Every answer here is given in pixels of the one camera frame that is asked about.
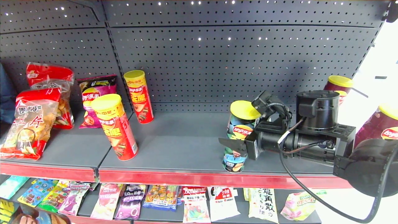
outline pegboard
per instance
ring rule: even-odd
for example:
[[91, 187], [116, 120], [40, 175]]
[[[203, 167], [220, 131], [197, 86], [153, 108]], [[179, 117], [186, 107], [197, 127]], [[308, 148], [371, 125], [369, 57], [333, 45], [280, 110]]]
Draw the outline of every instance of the pegboard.
[[388, 1], [104, 1], [112, 27], [329, 25], [379, 28]]
[[0, 33], [105, 27], [89, 7], [70, 1], [0, 1], [0, 11]]
[[[29, 89], [26, 63], [29, 61], [69, 67], [76, 79], [119, 74], [105, 28], [47, 30], [0, 35], [1, 62], [17, 91]], [[118, 93], [128, 102], [121, 77]], [[71, 101], [81, 102], [75, 82]]]
[[263, 90], [295, 103], [330, 75], [352, 77], [376, 28], [217, 26], [111, 28], [124, 71], [142, 69], [152, 102], [252, 100]]

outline snack bag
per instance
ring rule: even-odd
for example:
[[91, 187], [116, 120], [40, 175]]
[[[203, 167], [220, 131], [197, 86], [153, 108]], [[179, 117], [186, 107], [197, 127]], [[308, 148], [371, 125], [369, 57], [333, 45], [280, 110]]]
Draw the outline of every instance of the snack bag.
[[74, 83], [72, 70], [28, 62], [26, 75], [30, 89], [57, 88], [61, 92], [54, 128], [72, 129], [74, 121], [69, 106], [70, 91]]
[[66, 197], [64, 203], [62, 203], [61, 207], [58, 209], [58, 213], [65, 214], [65, 215], [77, 215], [77, 211], [79, 210], [80, 204], [84, 196], [88, 191], [86, 189], [82, 190], [71, 190], [69, 191], [68, 196]]
[[0, 198], [10, 199], [28, 179], [29, 177], [10, 176], [0, 185]]
[[210, 223], [209, 210], [206, 202], [206, 187], [182, 188], [184, 198], [183, 223]]
[[77, 80], [82, 91], [83, 107], [86, 110], [84, 122], [79, 128], [101, 128], [101, 123], [91, 108], [91, 101], [99, 96], [116, 93], [116, 77], [108, 75]]
[[[325, 195], [326, 191], [322, 190], [317, 195]], [[304, 221], [315, 210], [316, 199], [306, 191], [301, 193], [292, 193], [286, 199], [285, 207], [282, 209], [281, 215], [289, 220]]]
[[240, 214], [235, 201], [235, 196], [238, 193], [232, 187], [208, 187], [207, 193], [209, 194], [212, 222]]
[[176, 185], [151, 185], [142, 206], [175, 212], [177, 210], [177, 193], [178, 186]]
[[116, 220], [131, 218], [137, 220], [140, 217], [141, 200], [144, 198], [146, 185], [127, 185], [120, 200]]
[[18, 201], [30, 207], [36, 207], [57, 183], [57, 180], [38, 179], [18, 198]]
[[61, 94], [57, 89], [28, 90], [17, 96], [15, 120], [0, 149], [1, 158], [39, 159], [50, 138]]
[[68, 182], [64, 180], [58, 181], [54, 189], [40, 202], [38, 207], [49, 212], [58, 212], [58, 209], [68, 196]]
[[91, 218], [112, 220], [124, 184], [102, 184]]
[[249, 218], [255, 217], [271, 222], [278, 222], [274, 189], [250, 189]]

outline shelf bracket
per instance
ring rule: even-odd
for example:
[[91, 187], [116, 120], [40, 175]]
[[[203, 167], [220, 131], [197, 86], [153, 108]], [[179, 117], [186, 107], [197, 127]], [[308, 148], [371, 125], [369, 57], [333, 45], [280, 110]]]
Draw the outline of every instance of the shelf bracket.
[[387, 8], [387, 15], [383, 16], [382, 20], [388, 22], [388, 23], [393, 23], [395, 20], [398, 19], [398, 1], [390, 1], [390, 4]]

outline yellow lid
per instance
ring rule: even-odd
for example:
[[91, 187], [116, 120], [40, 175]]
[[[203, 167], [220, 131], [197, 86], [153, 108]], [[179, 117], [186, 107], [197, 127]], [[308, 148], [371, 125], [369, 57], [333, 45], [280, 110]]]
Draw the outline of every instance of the yellow lid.
[[378, 109], [384, 113], [385, 115], [389, 116], [390, 118], [398, 120], [398, 105], [391, 105], [391, 104], [380, 104]]
[[244, 120], [255, 120], [261, 116], [252, 106], [252, 103], [245, 100], [237, 100], [231, 103], [231, 113]]
[[346, 87], [346, 88], [351, 88], [354, 85], [354, 82], [352, 79], [349, 79], [344, 76], [339, 76], [339, 75], [331, 75], [328, 78], [328, 81], [332, 84], [341, 86], [341, 87]]
[[133, 71], [129, 71], [126, 72], [123, 77], [125, 79], [137, 79], [137, 78], [142, 78], [143, 76], [145, 76], [145, 72], [142, 70], [133, 70]]
[[106, 94], [91, 101], [91, 108], [95, 111], [108, 110], [120, 104], [122, 98], [118, 94]]

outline purple snack bag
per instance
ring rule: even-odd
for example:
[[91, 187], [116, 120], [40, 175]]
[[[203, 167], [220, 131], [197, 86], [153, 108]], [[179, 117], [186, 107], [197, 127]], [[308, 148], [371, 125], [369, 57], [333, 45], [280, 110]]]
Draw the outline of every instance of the purple snack bag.
[[86, 110], [80, 128], [102, 128], [91, 102], [106, 94], [116, 93], [116, 75], [98, 76], [77, 80], [82, 91], [83, 107]]
[[120, 199], [120, 205], [117, 210], [115, 220], [126, 218], [137, 220], [140, 217], [141, 200], [144, 198], [145, 191], [146, 185], [127, 185], [126, 190]]

